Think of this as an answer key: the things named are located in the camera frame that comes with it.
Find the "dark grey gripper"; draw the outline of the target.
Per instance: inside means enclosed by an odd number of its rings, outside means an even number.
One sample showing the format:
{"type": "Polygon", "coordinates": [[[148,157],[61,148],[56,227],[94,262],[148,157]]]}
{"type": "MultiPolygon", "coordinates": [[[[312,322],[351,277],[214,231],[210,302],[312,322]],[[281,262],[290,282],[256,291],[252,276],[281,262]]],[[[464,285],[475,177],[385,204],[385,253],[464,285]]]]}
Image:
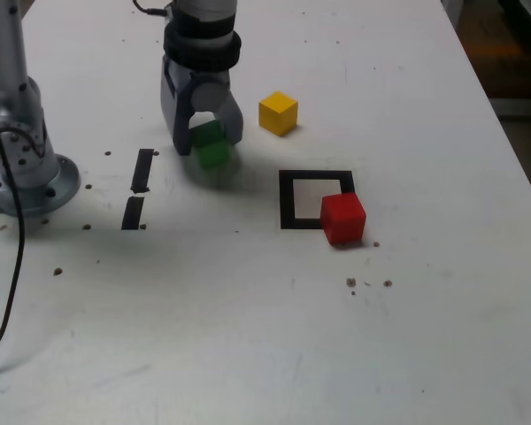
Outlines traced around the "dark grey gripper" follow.
{"type": "Polygon", "coordinates": [[[173,146],[180,156],[188,156],[191,152],[189,121],[195,112],[211,112],[231,144],[242,140],[242,110],[230,91],[229,72],[196,71],[180,66],[164,55],[161,61],[160,100],[173,146]],[[192,89],[177,91],[192,80],[213,82],[202,83],[193,93],[192,89]]]}

